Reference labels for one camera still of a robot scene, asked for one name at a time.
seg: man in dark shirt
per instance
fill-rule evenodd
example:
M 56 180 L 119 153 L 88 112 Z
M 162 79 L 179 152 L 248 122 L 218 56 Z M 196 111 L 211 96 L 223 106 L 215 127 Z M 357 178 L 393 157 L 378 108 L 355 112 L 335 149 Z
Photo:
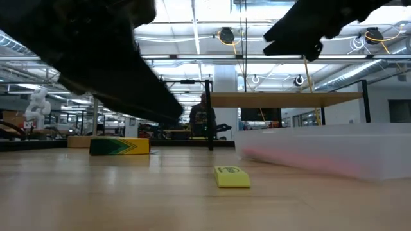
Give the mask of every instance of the man in dark shirt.
M 205 137 L 204 133 L 207 127 L 207 99 L 206 94 L 201 95 L 201 103 L 191 107 L 190 112 L 190 126 L 194 137 Z M 213 120 L 213 128 L 216 127 L 216 114 L 214 109 L 211 109 L 211 119 Z

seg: white robot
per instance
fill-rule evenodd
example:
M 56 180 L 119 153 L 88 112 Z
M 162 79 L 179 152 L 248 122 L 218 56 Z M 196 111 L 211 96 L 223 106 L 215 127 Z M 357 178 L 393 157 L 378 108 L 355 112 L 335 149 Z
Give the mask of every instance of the white robot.
M 28 105 L 24 116 L 26 121 L 32 121 L 36 119 L 36 129 L 44 128 L 44 116 L 50 114 L 51 105 L 46 101 L 47 90 L 37 89 L 30 96 L 30 104 Z

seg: desk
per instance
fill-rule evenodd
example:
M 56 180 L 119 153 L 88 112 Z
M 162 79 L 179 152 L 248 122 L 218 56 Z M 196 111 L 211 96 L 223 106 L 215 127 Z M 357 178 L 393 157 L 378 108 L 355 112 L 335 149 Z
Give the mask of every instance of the desk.
M 2 153 L 1 231 L 409 231 L 411 180 L 380 184 L 240 160 L 234 148 Z M 239 166 L 250 189 L 219 189 L 213 166 Z

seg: white box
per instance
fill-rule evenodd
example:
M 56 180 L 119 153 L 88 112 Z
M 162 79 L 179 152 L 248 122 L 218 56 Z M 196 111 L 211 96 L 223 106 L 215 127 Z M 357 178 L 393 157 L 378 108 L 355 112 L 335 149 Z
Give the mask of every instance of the white box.
M 411 124 L 369 123 L 236 133 L 243 158 L 366 180 L 411 177 Z

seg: green and yellow box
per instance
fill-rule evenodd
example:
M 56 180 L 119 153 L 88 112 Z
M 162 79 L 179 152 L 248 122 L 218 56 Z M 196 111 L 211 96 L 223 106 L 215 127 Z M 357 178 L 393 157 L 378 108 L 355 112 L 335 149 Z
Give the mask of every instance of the green and yellow box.
M 144 155 L 149 153 L 149 139 L 96 137 L 90 141 L 90 155 Z

